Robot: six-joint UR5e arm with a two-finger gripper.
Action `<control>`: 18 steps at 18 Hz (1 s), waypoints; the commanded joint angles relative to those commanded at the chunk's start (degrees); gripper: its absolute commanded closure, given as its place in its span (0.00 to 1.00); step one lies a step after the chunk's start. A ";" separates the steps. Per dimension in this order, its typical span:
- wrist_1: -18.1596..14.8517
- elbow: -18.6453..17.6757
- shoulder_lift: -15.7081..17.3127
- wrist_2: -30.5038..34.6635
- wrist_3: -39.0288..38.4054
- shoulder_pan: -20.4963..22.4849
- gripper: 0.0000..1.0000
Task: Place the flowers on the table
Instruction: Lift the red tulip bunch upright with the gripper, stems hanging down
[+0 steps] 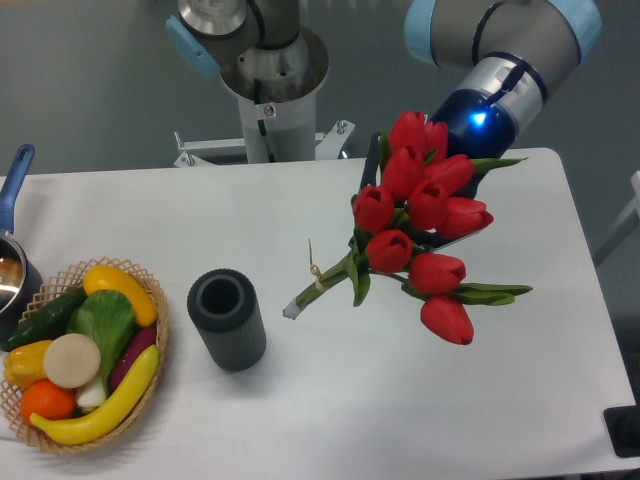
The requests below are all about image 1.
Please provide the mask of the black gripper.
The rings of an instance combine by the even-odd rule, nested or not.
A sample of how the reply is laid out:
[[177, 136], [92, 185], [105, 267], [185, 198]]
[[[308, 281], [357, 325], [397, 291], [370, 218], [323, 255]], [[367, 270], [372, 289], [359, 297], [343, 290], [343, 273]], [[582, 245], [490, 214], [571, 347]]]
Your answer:
[[[465, 154], [470, 158], [499, 158], [515, 140], [515, 123], [499, 104], [488, 104], [480, 92], [470, 89], [454, 91], [431, 116], [434, 123], [448, 127], [449, 156]], [[380, 159], [380, 133], [370, 138], [359, 190], [377, 185]], [[436, 251], [458, 242], [437, 232], [419, 231], [413, 242], [420, 248]]]

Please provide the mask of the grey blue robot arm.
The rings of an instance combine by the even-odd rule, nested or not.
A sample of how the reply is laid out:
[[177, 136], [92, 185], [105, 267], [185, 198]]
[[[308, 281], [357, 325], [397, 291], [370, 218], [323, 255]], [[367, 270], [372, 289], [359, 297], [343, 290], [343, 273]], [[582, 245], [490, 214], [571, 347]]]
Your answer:
[[[415, 58], [467, 70], [434, 114], [451, 153], [499, 157], [584, 60], [601, 16], [591, 1], [415, 1], [404, 42]], [[195, 71], [238, 102], [251, 163], [336, 157], [316, 137], [316, 94], [329, 67], [296, 1], [181, 1], [165, 24]]]

